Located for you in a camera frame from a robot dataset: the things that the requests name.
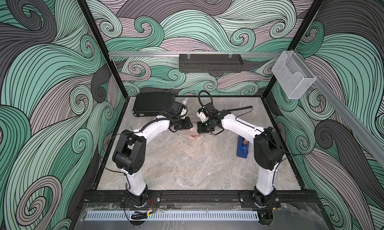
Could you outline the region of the orange ceramic mug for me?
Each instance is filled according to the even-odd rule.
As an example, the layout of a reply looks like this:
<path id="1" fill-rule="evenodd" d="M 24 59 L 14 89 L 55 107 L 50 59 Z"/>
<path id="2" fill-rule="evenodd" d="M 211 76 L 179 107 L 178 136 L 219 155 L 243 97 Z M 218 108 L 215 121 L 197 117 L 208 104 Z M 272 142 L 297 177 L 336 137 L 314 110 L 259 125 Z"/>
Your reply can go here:
<path id="1" fill-rule="evenodd" d="M 202 137 L 202 135 L 199 135 L 199 134 L 196 134 L 196 135 L 189 134 L 188 135 L 188 138 L 191 139 L 191 140 L 200 139 L 201 137 Z"/>

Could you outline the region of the blue tape dispenser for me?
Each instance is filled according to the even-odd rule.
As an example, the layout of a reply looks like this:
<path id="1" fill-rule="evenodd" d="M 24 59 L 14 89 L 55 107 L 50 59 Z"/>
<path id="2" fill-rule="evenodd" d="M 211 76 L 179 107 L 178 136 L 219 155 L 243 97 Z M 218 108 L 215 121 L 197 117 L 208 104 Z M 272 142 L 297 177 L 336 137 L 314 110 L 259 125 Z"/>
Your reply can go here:
<path id="1" fill-rule="evenodd" d="M 241 136 L 238 136 L 237 157 L 247 159 L 248 153 L 249 153 L 249 141 Z"/>

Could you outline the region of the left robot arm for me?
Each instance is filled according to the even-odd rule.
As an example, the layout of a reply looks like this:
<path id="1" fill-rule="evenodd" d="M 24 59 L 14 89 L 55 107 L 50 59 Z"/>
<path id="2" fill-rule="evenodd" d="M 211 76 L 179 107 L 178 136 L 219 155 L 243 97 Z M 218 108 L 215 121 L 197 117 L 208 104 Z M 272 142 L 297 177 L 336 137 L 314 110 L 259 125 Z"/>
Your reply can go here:
<path id="1" fill-rule="evenodd" d="M 124 130 L 119 135 L 112 161 L 125 176 L 128 197 L 135 206 L 143 206 L 147 202 L 148 186 L 141 172 L 145 163 L 147 144 L 162 132 L 169 130 L 175 133 L 191 129 L 193 124 L 187 113 L 188 108 L 185 104 L 172 100 L 166 110 L 141 128 L 134 131 Z"/>

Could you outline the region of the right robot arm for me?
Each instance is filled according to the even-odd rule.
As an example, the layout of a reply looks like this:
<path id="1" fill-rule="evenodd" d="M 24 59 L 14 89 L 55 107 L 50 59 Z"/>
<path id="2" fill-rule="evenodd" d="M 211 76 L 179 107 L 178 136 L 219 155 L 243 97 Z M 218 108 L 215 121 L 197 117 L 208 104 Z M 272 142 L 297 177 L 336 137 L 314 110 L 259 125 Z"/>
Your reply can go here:
<path id="1" fill-rule="evenodd" d="M 277 131 L 252 125 L 233 114 L 234 111 L 253 109 L 246 106 L 234 109 L 217 110 L 211 102 L 197 112 L 198 133 L 213 133 L 216 128 L 231 131 L 254 146 L 254 159 L 259 165 L 258 181 L 254 189 L 256 205 L 267 206 L 276 198 L 275 176 L 285 152 Z"/>

